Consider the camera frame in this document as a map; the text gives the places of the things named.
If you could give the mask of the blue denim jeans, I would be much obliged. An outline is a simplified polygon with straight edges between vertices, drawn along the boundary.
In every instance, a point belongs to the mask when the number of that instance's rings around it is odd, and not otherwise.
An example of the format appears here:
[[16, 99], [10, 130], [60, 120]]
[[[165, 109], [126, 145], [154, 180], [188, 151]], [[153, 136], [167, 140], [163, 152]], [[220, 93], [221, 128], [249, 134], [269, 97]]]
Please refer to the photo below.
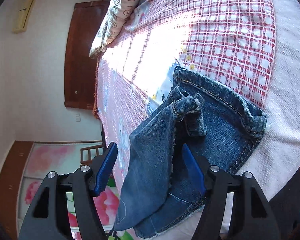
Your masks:
[[266, 114], [228, 87], [175, 67], [166, 100], [130, 134], [130, 158], [114, 228], [148, 239], [205, 204], [191, 182], [182, 147], [234, 174], [264, 136]]

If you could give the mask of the floral sliding wardrobe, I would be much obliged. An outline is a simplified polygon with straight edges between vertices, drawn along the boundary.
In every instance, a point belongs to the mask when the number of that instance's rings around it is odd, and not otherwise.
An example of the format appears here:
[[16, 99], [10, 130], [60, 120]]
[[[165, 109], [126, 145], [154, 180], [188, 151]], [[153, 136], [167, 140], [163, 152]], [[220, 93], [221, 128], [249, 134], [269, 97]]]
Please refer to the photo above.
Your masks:
[[106, 189], [117, 158], [111, 142], [104, 154], [94, 157], [75, 172], [59, 175], [50, 171], [40, 184], [17, 229], [18, 193], [21, 176], [33, 143], [13, 143], [0, 172], [0, 239], [72, 239], [67, 193], [72, 193], [81, 239], [123, 239], [124, 234], [102, 226], [93, 198]]

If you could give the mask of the wooden chair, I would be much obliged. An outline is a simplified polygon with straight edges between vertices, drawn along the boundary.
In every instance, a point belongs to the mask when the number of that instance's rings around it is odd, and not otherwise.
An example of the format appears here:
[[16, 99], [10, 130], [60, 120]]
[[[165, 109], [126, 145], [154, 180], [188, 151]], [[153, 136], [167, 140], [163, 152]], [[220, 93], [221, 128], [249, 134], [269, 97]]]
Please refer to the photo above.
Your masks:
[[95, 157], [102, 155], [104, 152], [103, 145], [88, 146], [80, 149], [81, 165], [90, 165]]

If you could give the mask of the pink checked bed sheet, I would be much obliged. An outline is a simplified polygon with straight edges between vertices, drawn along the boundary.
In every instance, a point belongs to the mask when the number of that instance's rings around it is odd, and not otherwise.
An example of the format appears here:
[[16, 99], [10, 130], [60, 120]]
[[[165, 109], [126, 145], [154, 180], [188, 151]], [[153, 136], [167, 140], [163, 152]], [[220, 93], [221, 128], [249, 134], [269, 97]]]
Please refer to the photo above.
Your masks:
[[117, 187], [128, 171], [129, 135], [166, 99], [176, 64], [263, 108], [275, 57], [272, 0], [139, 0], [100, 55], [95, 113], [118, 144]]

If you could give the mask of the dark wooden headboard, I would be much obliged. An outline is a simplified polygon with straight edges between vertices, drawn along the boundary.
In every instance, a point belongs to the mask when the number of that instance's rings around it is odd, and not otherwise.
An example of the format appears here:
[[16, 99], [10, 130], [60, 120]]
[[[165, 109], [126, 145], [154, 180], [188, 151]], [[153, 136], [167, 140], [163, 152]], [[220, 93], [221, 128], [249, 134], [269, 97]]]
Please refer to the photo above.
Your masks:
[[90, 49], [106, 15], [108, 1], [76, 3], [65, 51], [64, 106], [92, 110], [94, 107], [97, 60]]

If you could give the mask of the floral quilt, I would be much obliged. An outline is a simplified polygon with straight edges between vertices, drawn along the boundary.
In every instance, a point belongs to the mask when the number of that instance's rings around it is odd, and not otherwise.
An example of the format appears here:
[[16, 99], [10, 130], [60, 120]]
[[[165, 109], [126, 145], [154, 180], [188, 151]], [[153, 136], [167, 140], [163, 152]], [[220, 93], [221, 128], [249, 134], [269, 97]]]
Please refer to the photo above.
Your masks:
[[90, 48], [90, 57], [106, 50], [115, 40], [139, 0], [110, 0], [109, 7]]

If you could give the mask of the white wall switch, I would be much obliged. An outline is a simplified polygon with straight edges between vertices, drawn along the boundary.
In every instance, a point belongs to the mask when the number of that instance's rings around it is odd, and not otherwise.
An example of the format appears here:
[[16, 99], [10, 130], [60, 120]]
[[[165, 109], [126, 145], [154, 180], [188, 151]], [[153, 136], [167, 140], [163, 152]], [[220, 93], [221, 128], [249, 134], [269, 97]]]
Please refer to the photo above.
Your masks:
[[80, 122], [81, 121], [81, 115], [80, 115], [80, 113], [76, 113], [75, 117], [76, 117], [76, 122]]

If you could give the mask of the wall air conditioner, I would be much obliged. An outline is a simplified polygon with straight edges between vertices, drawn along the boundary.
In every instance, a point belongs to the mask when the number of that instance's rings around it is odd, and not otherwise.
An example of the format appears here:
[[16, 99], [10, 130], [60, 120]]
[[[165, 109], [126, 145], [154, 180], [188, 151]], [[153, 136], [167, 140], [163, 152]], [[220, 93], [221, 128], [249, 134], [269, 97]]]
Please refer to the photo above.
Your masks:
[[27, 30], [28, 21], [36, 0], [18, 0], [17, 14], [13, 24], [13, 33], [23, 33]]

